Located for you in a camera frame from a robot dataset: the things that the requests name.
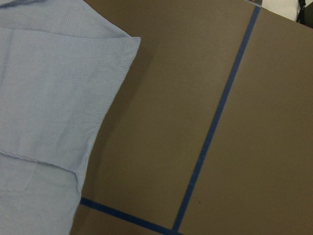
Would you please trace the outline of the blue tape line crosswise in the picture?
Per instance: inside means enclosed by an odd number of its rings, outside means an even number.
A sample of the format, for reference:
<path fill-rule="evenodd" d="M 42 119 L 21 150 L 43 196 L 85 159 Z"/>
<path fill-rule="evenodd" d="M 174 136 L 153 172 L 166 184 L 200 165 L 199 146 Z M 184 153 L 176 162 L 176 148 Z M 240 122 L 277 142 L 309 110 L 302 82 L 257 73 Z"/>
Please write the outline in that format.
<path fill-rule="evenodd" d="M 88 208 L 94 209 L 96 211 L 111 215 L 115 218 L 130 222 L 132 224 L 138 225 L 140 227 L 143 227 L 145 229 L 151 230 L 153 232 L 162 234 L 162 235 L 181 235 L 179 232 L 175 232 L 173 230 L 170 230 L 168 228 L 165 228 L 161 225 L 149 222 L 144 219 L 140 219 L 136 216 L 130 215 L 128 213 L 113 209 L 111 207 L 105 206 L 103 204 L 94 202 L 92 200 L 89 200 L 87 198 L 82 197 L 80 201 L 81 205 L 84 205 Z"/>

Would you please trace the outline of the blue tape line lengthwise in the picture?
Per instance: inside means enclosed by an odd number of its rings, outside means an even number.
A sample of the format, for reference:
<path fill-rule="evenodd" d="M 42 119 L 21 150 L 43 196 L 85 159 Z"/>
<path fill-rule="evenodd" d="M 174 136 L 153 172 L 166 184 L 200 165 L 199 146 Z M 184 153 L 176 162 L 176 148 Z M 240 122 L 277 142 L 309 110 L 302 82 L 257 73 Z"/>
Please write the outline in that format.
<path fill-rule="evenodd" d="M 239 46 L 235 60 L 232 64 L 231 71 L 229 73 L 226 84 L 224 86 L 221 98 L 219 100 L 218 106 L 217 106 L 216 111 L 214 113 L 214 116 L 212 118 L 210 127 L 208 129 L 207 135 L 206 135 L 205 140 L 203 142 L 203 145 L 202 145 L 200 154 L 198 156 L 198 159 L 196 161 L 195 167 L 194 167 L 193 172 L 191 174 L 188 186 L 186 188 L 186 192 L 185 192 L 183 200 L 180 204 L 180 207 L 179 207 L 177 216 L 174 220 L 171 231 L 169 232 L 170 235 L 178 235 L 179 234 L 180 226 L 181 226 L 182 221 L 184 219 L 187 207 L 189 205 L 189 202 L 190 202 L 190 199 L 192 197 L 193 191 L 195 189 L 197 180 L 199 178 L 203 163 L 205 161 L 206 154 L 207 154 L 209 147 L 212 143 L 214 134 L 216 132 L 217 126 L 218 126 L 220 118 L 222 116 L 225 104 L 227 102 L 227 98 L 229 96 L 229 93 L 230 93 L 230 90 L 232 88 L 233 82 L 235 80 L 236 74 L 238 72 L 239 66 L 241 64 L 243 55 L 245 53 L 247 44 L 249 42 L 253 28 L 254 28 L 255 23 L 257 21 L 258 15 L 260 13 L 260 9 L 261 9 L 261 7 L 259 7 L 259 6 L 254 7 L 253 12 L 251 14 L 251 17 L 249 19 L 249 22 L 247 24 L 245 33 L 244 33 L 242 41 L 241 41 L 241 44 Z"/>

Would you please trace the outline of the light blue striped shirt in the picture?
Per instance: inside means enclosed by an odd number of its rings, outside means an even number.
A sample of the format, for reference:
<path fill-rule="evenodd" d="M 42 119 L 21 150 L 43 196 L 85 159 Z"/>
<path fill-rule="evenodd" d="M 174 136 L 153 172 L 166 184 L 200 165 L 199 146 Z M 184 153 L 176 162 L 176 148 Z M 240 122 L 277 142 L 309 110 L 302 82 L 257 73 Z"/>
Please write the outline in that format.
<path fill-rule="evenodd" d="M 141 39 L 83 0 L 0 3 L 0 232 L 68 235 Z"/>

